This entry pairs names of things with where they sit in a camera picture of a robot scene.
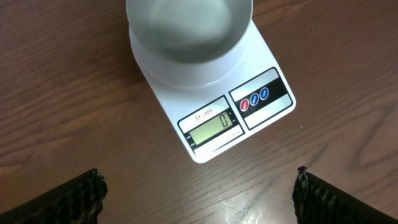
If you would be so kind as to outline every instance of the button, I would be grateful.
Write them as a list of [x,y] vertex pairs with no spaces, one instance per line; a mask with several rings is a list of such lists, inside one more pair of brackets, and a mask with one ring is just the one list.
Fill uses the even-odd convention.
[[245,112],[249,109],[249,100],[248,99],[243,99],[241,101],[241,111]]
[[260,99],[261,100],[266,100],[269,96],[269,90],[267,87],[264,87],[260,91]]
[[250,96],[250,105],[256,106],[259,103],[259,95],[257,93],[253,93]]

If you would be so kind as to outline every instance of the table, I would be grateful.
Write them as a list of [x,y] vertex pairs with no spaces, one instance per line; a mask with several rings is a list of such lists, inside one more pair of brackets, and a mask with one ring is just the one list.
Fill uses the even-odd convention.
[[0,213],[96,167],[100,223],[296,223],[305,165],[398,218],[397,8],[256,0],[297,107],[196,164],[134,61],[124,1],[3,0]]

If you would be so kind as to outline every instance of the white scale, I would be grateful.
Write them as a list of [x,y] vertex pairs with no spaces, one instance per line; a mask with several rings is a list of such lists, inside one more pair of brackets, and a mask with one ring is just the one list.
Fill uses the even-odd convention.
[[130,29],[134,56],[183,145],[204,163],[292,112],[296,99],[256,25],[213,62],[152,55]]

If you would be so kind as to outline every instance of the red button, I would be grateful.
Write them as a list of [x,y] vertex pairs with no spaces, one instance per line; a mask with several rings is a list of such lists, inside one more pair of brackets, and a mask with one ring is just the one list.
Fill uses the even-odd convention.
[[243,99],[241,102],[241,111],[245,112],[249,109],[249,100]]

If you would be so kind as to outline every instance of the green display screen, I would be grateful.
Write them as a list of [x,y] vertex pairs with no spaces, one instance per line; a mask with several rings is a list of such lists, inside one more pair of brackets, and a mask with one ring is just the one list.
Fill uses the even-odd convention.
[[190,135],[195,144],[199,145],[230,126],[232,126],[231,118],[229,118],[227,112],[224,112],[191,131]]

